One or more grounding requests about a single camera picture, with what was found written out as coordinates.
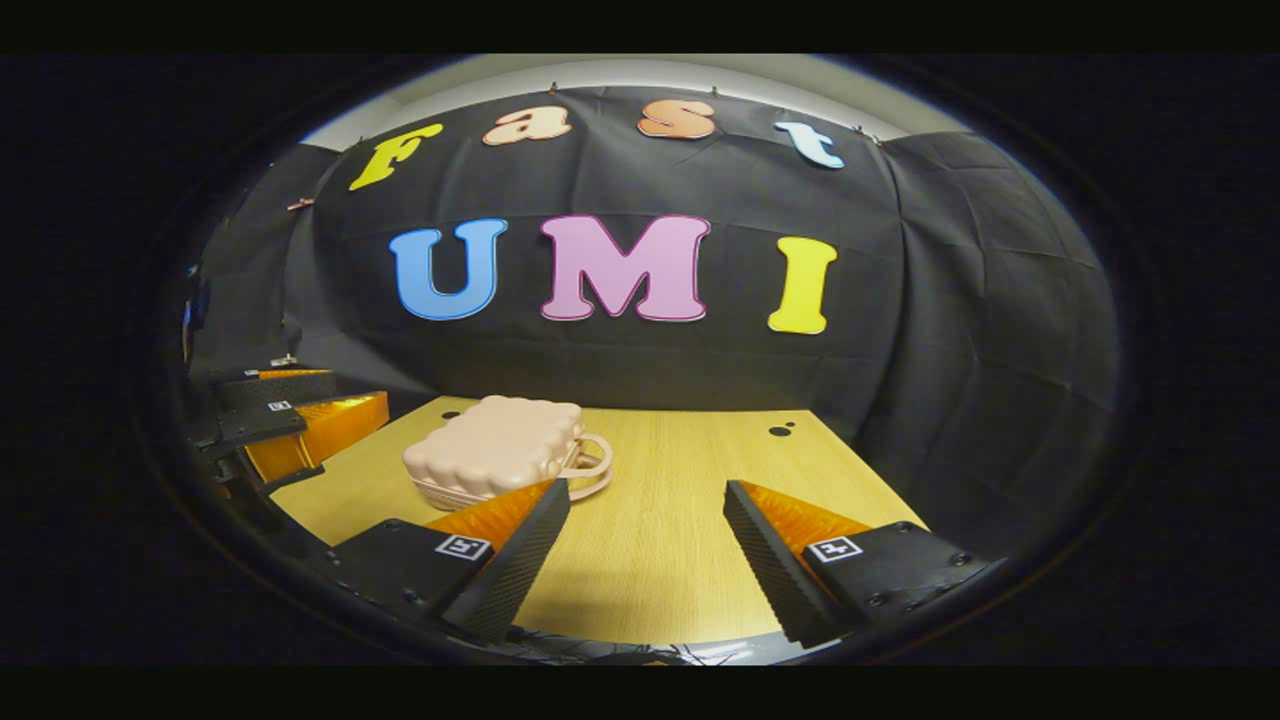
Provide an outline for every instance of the peach letter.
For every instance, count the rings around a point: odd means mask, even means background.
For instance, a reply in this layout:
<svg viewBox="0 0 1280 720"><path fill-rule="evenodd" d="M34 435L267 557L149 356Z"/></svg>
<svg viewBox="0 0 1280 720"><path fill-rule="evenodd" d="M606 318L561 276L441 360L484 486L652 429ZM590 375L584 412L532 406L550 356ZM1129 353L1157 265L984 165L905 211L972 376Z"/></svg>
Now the peach letter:
<svg viewBox="0 0 1280 720"><path fill-rule="evenodd" d="M573 129L573 126L564 124L568 117L566 108L549 105L547 108L529 108L509 115L498 118L498 127L484 136L485 145L507 145L521 140L550 140L559 137Z"/></svg>
<svg viewBox="0 0 1280 720"><path fill-rule="evenodd" d="M714 114L707 102L658 100L645 105L645 118L636 127L649 137L698 140L716 131L716 123L707 119Z"/></svg>

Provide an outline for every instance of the pink bag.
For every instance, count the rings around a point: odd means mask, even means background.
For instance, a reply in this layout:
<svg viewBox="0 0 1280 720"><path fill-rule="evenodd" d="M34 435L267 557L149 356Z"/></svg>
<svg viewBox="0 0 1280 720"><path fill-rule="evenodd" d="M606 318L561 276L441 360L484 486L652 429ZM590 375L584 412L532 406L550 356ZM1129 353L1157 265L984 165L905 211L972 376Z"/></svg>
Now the pink bag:
<svg viewBox="0 0 1280 720"><path fill-rule="evenodd" d="M582 409L571 402L490 395L404 450L404 468L440 510L458 510L552 478L599 477L570 492L570 500L581 500L613 477L613 448L584 429ZM599 445L603 456L584 454L586 441Z"/></svg>

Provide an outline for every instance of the blue letter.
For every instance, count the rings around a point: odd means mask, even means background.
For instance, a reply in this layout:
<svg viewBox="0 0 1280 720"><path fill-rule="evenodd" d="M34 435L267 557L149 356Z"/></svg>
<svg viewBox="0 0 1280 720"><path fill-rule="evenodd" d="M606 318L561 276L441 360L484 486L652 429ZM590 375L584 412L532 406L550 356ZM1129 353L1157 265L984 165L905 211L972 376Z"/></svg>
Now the blue letter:
<svg viewBox="0 0 1280 720"><path fill-rule="evenodd" d="M840 169L845 167L845 161L835 155L827 152L823 145L831 145L831 138L824 135L818 135L818 131L804 123L773 123L773 127L778 129L785 129L791 135L791 142L795 143L796 150L801 155L824 165L827 168Z"/></svg>
<svg viewBox="0 0 1280 720"><path fill-rule="evenodd" d="M467 243L467 286L461 292L442 295L431 279L431 247L440 242L439 231L412 231L396 236L390 249L396 255L396 283L401 304L428 320L460 320L485 309L498 290L498 236L507 232L507 220L489 218L458 225L453 234Z"/></svg>

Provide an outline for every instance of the letter m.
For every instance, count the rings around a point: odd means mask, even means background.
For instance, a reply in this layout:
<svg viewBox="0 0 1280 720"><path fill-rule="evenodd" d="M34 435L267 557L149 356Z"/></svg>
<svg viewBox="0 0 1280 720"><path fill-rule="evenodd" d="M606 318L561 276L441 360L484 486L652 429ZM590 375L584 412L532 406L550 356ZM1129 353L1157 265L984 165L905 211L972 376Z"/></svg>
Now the letter m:
<svg viewBox="0 0 1280 720"><path fill-rule="evenodd" d="M591 215L564 215L543 223L554 242L556 270L552 299L543 305L549 320L585 320L595 311L584 296L591 283L605 311L617 318L626 311L640 282L649 292L636 313L649 320L684 323L707 314L698 301L698 246L710 232L701 218L664 215L645 229L631 252L623 255L600 220Z"/></svg>

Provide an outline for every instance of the wooden table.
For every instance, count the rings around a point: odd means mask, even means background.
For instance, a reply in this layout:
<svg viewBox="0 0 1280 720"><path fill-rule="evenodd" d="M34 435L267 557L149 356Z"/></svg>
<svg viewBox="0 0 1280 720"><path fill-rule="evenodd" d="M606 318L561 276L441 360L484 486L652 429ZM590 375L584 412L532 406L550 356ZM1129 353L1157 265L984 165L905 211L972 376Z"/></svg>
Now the wooden table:
<svg viewBox="0 0 1280 720"><path fill-rule="evenodd" d="M476 400L440 397L324 462L271 497L338 544L375 523L429 523L431 507L401 452ZM575 503L516 624L620 643L700 643L781 630L723 515L741 479L872 527L924 523L806 410L582 411L613 446L613 483ZM769 428L795 423L788 436Z"/></svg>

